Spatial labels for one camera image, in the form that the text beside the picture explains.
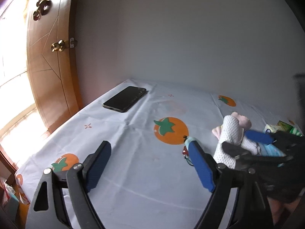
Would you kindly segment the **green white striped fuzzy sock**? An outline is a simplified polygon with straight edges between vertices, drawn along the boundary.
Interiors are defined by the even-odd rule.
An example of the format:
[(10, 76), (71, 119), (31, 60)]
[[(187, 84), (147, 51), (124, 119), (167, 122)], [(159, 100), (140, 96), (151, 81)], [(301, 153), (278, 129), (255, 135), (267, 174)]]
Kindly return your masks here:
[(303, 136), (302, 133), (295, 127), (292, 127), (288, 132), (296, 136)]

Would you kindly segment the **white waffle textured towel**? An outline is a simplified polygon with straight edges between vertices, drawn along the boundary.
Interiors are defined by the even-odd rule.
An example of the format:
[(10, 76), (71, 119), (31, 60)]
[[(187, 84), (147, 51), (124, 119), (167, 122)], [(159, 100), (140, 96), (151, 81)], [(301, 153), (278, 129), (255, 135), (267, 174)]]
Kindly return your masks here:
[(226, 154), (222, 149), (222, 143), (228, 142), (233, 145), (240, 146), (251, 152), (252, 155), (260, 155), (261, 149), (258, 143), (251, 141), (246, 136), (244, 136), (243, 128), (239, 126), (239, 121), (231, 115), (227, 115), (223, 120), (223, 127), (218, 141), (218, 145), (214, 152), (214, 160), (216, 163), (223, 163), (228, 168), (234, 169), (236, 165), (236, 160)]

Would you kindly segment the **teal plush keychain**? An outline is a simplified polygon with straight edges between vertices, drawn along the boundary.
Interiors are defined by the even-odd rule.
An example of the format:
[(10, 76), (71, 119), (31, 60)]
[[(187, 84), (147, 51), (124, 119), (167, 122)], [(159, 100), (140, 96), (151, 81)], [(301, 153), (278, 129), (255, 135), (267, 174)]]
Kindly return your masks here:
[(198, 142), (198, 139), (194, 138), (192, 136), (186, 136), (186, 135), (184, 135), (183, 138), (184, 138), (184, 148), (182, 150), (182, 155), (184, 156), (184, 159), (190, 166), (194, 166), (191, 161), (191, 158), (189, 156), (189, 145), (193, 141)]

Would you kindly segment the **pink soft cloth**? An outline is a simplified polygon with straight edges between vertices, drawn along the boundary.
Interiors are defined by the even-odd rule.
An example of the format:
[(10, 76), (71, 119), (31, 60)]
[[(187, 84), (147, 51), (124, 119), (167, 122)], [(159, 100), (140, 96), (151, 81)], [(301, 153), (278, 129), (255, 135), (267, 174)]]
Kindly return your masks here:
[[(233, 116), (234, 118), (236, 118), (239, 121), (239, 126), (241, 128), (243, 128), (244, 131), (247, 131), (252, 127), (252, 122), (246, 116), (240, 115), (237, 112), (233, 112), (231, 114), (231, 116)], [(223, 125), (220, 125), (218, 127), (215, 127), (214, 129), (212, 129), (212, 133), (217, 139), (220, 139), (222, 127), (223, 127)]]

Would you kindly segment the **yellow blue tissue pack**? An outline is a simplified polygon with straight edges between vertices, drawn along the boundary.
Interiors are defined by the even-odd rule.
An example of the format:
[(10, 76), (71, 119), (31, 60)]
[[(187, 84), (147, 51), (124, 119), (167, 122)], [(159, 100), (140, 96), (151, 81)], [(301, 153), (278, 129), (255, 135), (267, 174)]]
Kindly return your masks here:
[[(284, 131), (280, 126), (267, 124), (264, 128), (264, 133), (276, 133)], [(272, 144), (258, 143), (261, 149), (261, 155), (264, 157), (285, 157), (286, 154), (276, 148)]]

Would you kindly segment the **white persimmon print tablecloth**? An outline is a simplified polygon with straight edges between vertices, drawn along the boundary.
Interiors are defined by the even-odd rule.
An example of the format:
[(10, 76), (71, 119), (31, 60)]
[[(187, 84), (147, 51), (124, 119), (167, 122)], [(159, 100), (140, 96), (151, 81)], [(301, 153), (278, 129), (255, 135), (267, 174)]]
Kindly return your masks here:
[[(124, 113), (102, 105), (128, 86), (147, 93)], [(291, 203), (269, 197), (253, 168), (216, 163), (212, 129), (237, 112), (264, 133), (293, 125), (225, 93), (126, 80), (80, 110), (18, 170), (30, 202), (27, 228), (304, 228), (304, 188)], [(216, 163), (213, 193), (182, 150), (192, 136)], [(83, 163), (103, 141), (112, 147), (97, 186), (87, 192)]]

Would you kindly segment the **black smartphone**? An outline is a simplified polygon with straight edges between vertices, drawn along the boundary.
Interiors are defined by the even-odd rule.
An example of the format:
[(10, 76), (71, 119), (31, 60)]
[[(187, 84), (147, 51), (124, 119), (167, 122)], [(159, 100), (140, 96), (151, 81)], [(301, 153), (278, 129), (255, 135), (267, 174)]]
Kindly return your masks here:
[(128, 111), (147, 93), (146, 88), (128, 86), (103, 103), (103, 107), (119, 113)]

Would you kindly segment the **teal tissue box on floor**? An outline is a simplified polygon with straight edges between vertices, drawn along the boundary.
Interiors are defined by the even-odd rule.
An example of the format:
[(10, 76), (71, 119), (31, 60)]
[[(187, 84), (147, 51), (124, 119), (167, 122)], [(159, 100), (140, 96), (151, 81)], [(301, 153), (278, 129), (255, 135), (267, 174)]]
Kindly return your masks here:
[(30, 203), (19, 186), (16, 192), (6, 181), (1, 177), (1, 207), (11, 220), (25, 221)]

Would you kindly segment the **wooden door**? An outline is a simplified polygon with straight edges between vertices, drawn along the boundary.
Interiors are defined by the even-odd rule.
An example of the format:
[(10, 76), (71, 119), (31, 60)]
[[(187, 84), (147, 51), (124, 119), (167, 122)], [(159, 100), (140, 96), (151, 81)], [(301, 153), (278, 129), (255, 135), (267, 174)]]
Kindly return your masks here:
[(82, 107), (75, 48), (52, 52), (52, 43), (75, 36), (78, 0), (50, 0), (51, 8), (33, 20), (38, 0), (30, 0), (27, 18), (27, 71), (35, 104), (49, 133)]

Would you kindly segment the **brass door knob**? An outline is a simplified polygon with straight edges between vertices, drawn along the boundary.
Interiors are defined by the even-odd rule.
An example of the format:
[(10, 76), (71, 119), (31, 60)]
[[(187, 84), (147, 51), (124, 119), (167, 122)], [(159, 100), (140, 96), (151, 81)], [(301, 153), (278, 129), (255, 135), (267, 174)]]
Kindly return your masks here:
[(52, 43), (51, 51), (52, 52), (62, 52), (65, 49), (73, 49), (78, 45), (78, 41), (71, 37), (69, 40), (59, 40), (58, 42)]

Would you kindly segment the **dark door ornament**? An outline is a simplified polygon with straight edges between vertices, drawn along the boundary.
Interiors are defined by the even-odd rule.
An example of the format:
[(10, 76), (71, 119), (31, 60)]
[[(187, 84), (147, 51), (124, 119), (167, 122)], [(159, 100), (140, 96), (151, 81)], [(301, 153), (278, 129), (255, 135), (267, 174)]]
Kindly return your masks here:
[(51, 8), (50, 0), (38, 0), (37, 9), (33, 12), (33, 20), (38, 21), (43, 15), (46, 15)]

